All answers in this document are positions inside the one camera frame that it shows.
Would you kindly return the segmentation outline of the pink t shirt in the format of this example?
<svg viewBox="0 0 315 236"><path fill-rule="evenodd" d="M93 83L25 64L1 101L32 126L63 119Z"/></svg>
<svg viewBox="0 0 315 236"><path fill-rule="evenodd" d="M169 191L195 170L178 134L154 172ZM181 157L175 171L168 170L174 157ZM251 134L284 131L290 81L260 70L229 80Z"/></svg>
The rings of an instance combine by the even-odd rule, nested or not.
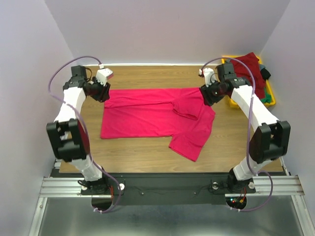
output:
<svg viewBox="0 0 315 236"><path fill-rule="evenodd" d="M171 137L171 150L198 159L216 114L198 88L116 89L109 95L102 139Z"/></svg>

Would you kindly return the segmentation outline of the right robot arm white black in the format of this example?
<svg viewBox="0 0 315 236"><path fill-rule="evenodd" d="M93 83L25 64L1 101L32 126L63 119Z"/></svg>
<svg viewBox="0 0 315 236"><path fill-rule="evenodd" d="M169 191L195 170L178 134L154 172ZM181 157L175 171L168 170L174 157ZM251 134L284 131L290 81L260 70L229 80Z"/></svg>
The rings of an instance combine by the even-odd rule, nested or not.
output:
<svg viewBox="0 0 315 236"><path fill-rule="evenodd" d="M250 82L236 75L232 63L221 64L216 70L203 66L199 76L205 79L199 89L205 105L212 106L229 96L248 118L246 157L229 171L226 180L227 188L237 192L247 187L264 166L287 153L291 127L264 106Z"/></svg>

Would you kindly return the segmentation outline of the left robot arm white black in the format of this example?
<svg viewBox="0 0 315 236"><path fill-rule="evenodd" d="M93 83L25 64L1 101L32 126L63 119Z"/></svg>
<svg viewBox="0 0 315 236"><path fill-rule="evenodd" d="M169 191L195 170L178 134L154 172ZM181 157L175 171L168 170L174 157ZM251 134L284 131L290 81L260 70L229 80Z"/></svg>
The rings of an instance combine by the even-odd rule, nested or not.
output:
<svg viewBox="0 0 315 236"><path fill-rule="evenodd" d="M90 157L90 141L82 121L81 108L89 96L103 103L109 99L108 80L113 71L100 66L95 76L87 76L87 68L81 65L71 68L72 76L63 86L63 99L55 120L46 125L46 131L58 160L71 164L83 175L78 183L84 195L104 195L110 188L103 168Z"/></svg>

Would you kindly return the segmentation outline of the yellow plastic bin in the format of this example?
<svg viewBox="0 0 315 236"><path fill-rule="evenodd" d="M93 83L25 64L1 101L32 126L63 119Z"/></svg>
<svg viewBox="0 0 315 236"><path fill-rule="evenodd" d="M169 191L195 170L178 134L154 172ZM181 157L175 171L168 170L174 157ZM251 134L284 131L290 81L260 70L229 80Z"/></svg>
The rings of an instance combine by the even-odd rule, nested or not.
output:
<svg viewBox="0 0 315 236"><path fill-rule="evenodd" d="M271 77L271 74L263 65L261 59L258 56L251 52L244 56L226 55L223 57L235 58L243 62L253 74L255 80L255 94L257 95L257 97L266 107L275 105L276 101L269 83L269 78ZM248 81L252 85L252 78L248 70L245 69L243 65L230 59L222 59L222 62L232 62L234 71L237 76L248 79Z"/></svg>

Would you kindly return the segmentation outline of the dark red t shirt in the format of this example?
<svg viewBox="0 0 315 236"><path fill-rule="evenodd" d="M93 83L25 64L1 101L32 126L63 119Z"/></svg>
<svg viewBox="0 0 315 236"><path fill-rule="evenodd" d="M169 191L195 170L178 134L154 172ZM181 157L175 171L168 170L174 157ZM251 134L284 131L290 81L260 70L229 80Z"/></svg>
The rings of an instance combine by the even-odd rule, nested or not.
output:
<svg viewBox="0 0 315 236"><path fill-rule="evenodd" d="M265 98L265 80L262 78L259 68L259 59L256 57L254 52L248 53L244 56L237 57L237 60L243 62L249 70L252 72L252 75L255 80L255 94L259 99ZM250 84L252 85L252 78L248 70L239 62L231 60L231 63L234 67L234 72L238 77L245 77Z"/></svg>

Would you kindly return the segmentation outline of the green t shirt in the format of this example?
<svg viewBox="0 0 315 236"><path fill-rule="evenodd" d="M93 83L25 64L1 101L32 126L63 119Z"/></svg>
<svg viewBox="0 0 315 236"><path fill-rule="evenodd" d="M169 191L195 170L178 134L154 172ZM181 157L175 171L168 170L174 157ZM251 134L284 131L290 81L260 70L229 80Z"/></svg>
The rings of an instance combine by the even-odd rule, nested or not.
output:
<svg viewBox="0 0 315 236"><path fill-rule="evenodd" d="M273 106L276 103L273 94L267 87L264 88L264 97L260 101L269 106Z"/></svg>

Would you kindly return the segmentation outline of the black garment in bin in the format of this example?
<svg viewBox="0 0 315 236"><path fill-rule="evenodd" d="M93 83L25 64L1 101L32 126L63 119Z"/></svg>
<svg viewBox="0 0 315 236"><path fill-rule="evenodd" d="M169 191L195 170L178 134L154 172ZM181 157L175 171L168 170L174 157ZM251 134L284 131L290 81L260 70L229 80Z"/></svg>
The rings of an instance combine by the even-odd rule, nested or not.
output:
<svg viewBox="0 0 315 236"><path fill-rule="evenodd" d="M270 72L266 69L263 64L259 64L260 74L263 80L268 80L271 77Z"/></svg>

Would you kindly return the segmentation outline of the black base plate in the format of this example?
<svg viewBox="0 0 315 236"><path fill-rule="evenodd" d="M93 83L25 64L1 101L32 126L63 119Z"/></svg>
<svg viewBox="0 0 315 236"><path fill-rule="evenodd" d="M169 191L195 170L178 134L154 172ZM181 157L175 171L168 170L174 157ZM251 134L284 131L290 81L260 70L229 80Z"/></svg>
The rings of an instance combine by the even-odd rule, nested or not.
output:
<svg viewBox="0 0 315 236"><path fill-rule="evenodd" d="M224 205L226 195L255 193L245 183L228 187L227 173L113 173L124 185L122 191L108 179L107 186L81 190L81 195L119 198L121 206L132 205Z"/></svg>

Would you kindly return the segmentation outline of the aluminium frame rail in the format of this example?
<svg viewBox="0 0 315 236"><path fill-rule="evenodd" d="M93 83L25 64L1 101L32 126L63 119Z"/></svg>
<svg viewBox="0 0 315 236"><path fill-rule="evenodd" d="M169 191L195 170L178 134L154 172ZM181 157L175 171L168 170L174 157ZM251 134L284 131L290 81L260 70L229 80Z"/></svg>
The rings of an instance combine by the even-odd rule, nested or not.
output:
<svg viewBox="0 0 315 236"><path fill-rule="evenodd" d="M44 178L40 190L40 197L88 197L82 194L78 178ZM298 176L273 176L273 196L303 196L305 195ZM247 196L267 196L271 186L268 177L254 177L255 193L247 191Z"/></svg>

